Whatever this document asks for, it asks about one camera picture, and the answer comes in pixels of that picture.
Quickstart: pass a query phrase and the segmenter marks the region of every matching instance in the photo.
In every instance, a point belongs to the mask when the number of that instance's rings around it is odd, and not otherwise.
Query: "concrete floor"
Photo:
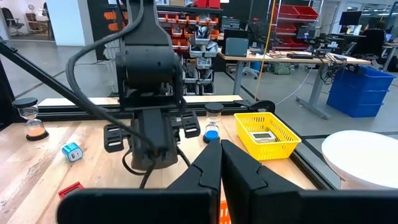
[[[44,71],[69,87],[64,73],[65,65],[68,58],[75,54],[80,48],[57,47],[54,43],[45,42],[14,42],[14,45],[23,56],[33,61]],[[17,97],[31,96],[38,98],[39,101],[46,98],[61,97],[58,93],[51,90],[3,56],[1,56],[1,61],[6,70],[12,90]],[[109,96],[113,89],[110,83],[114,80],[116,74],[114,72],[109,72],[104,62],[97,63],[93,53],[83,57],[77,64],[75,68],[76,79],[83,92],[85,92],[87,96]],[[324,120],[301,107],[295,101],[296,96],[309,99],[316,75],[317,71],[312,71],[307,80],[294,95],[280,102],[303,83],[307,76],[307,72],[300,68],[292,71],[291,75],[264,73],[260,80],[258,98],[278,103],[276,110],[278,116],[302,136],[331,134],[346,129],[379,132],[398,131],[398,119],[395,119],[397,114],[396,111],[398,111],[398,103],[396,103],[398,99],[398,79],[394,80],[394,84],[390,87],[390,92],[384,100],[384,106],[382,106],[378,116],[375,118],[350,118],[330,108],[326,105],[330,86],[324,86],[318,105],[332,115],[329,120]],[[258,80],[248,75],[243,78],[242,84],[254,94],[256,92],[257,82]],[[217,95],[230,95],[233,93],[233,81],[223,72],[219,72],[215,75],[215,86]],[[240,96],[244,99],[252,100],[243,90],[241,90]],[[322,141],[322,139],[314,139],[310,142],[320,151],[320,144]],[[301,144],[297,149],[310,159],[313,165],[331,180],[333,184],[337,187],[340,185],[337,175],[315,156],[309,148]]]

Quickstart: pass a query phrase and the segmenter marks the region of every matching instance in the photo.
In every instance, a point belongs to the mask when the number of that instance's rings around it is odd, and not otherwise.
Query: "yellow basket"
[[[258,161],[288,158],[301,139],[272,113],[236,113],[236,132]],[[250,132],[271,131],[275,142],[257,143]]]

